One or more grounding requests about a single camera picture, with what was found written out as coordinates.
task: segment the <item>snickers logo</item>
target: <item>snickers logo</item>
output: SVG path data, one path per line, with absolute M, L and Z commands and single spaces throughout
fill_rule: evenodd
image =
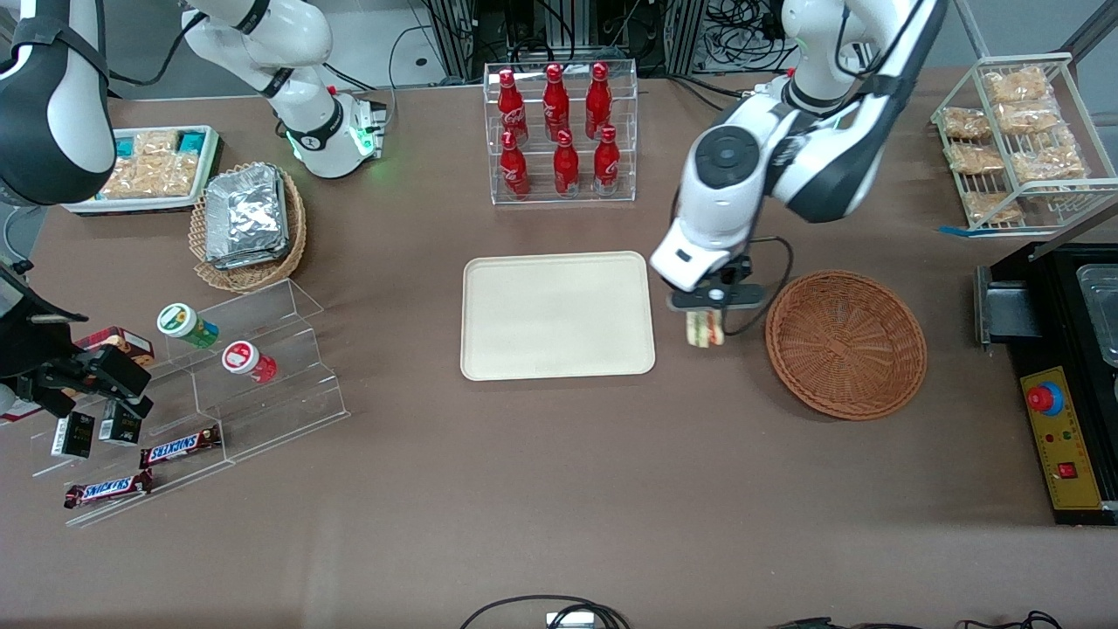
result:
M 124 492 L 130 487 L 132 487 L 131 476 L 119 480 L 110 480 L 108 483 L 98 483 L 97 485 L 86 487 L 85 492 L 82 493 L 82 499 L 93 501 L 95 498 L 104 498 L 105 496 Z
M 176 455 L 186 455 L 188 450 L 197 445 L 198 436 L 191 435 L 190 437 L 183 437 L 182 439 L 177 439 L 170 444 L 157 446 L 152 449 L 151 455 L 148 456 L 148 463 L 154 464 L 155 461 L 170 459 Z

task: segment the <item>wicker basket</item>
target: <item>wicker basket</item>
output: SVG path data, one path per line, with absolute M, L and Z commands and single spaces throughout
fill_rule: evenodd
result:
M 239 172 L 253 165 L 243 163 L 228 172 Z M 190 251 L 201 261 L 195 266 L 195 271 L 206 283 L 227 290 L 247 293 L 256 288 L 274 284 L 290 276 L 299 266 L 306 248 L 306 211 L 303 209 L 303 197 L 299 196 L 295 182 L 286 172 L 283 173 L 284 192 L 287 203 L 287 230 L 291 237 L 291 251 L 283 259 L 243 266 L 229 270 L 219 270 L 206 261 L 206 196 L 202 194 L 190 212 Z
M 845 270 L 790 283 L 773 304 L 765 345 L 777 377 L 808 407 L 875 420 L 908 404 L 928 371 L 928 347 L 908 306 Z

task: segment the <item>control panel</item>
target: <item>control panel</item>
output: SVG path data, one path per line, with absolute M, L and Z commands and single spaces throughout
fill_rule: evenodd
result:
M 1057 509 L 1099 509 L 1101 499 L 1063 368 L 1021 379 L 1049 497 Z

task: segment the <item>coca-cola bottle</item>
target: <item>coca-cola bottle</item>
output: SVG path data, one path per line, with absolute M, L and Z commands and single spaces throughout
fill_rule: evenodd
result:
M 528 144 L 528 118 L 524 116 L 524 97 L 517 89 L 517 78 L 512 68 L 503 68 L 499 74 L 501 95 L 496 99 L 496 108 L 501 109 L 501 124 L 505 131 L 512 131 L 517 144 Z
M 603 197 L 617 191 L 617 162 L 622 152 L 617 150 L 617 128 L 613 124 L 601 126 L 601 143 L 594 151 L 594 191 Z
M 559 146 L 556 149 L 556 191 L 565 199 L 578 196 L 578 153 L 575 152 L 575 136 L 570 128 L 560 128 Z
M 517 200 L 528 200 L 528 192 L 532 185 L 528 181 L 528 162 L 524 153 L 517 147 L 517 136 L 512 131 L 501 134 L 501 174 L 509 191 L 515 194 Z
M 548 86 L 543 88 L 543 121 L 548 127 L 548 137 L 559 141 L 559 131 L 570 128 L 570 97 L 562 84 L 562 66 L 548 64 Z
M 586 93 L 586 136 L 597 140 L 601 126 L 609 124 L 609 107 L 613 106 L 613 94 L 609 93 L 609 66 L 601 61 L 590 69 L 590 89 Z

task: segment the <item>brown table surface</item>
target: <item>brown table surface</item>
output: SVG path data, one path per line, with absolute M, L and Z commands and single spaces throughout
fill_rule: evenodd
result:
M 1052 525 L 1004 349 L 972 339 L 969 273 L 1021 240 L 936 231 L 961 213 L 926 121 L 959 76 L 925 74 L 853 216 L 808 225 L 769 202 L 757 231 L 795 244 L 797 274 L 878 278 L 923 326 L 922 391 L 869 423 L 792 398 L 760 330 L 689 347 L 659 280 L 648 374 L 459 373 L 470 259 L 659 242 L 712 118 L 675 85 L 642 83 L 636 202 L 519 210 L 490 203 L 475 88 L 401 92 L 386 158 L 337 181 L 295 162 L 262 98 L 114 103 L 117 126 L 210 124 L 222 165 L 294 175 L 310 220 L 295 279 L 326 307 L 313 324 L 353 416 L 85 530 L 65 528 L 61 494 L 29 475 L 28 438 L 53 420 L 0 429 L 0 626 L 447 628 L 499 598 L 556 592 L 648 629 L 822 614 L 947 628 L 1034 607 L 1069 629 L 1114 627 L 1118 532 Z M 55 208 L 34 279 L 89 314 L 77 335 L 154 337 L 165 303 L 229 296 L 195 276 L 187 222 Z M 779 247 L 756 247 L 755 264 L 774 280 Z M 480 626 L 541 627 L 553 608 Z

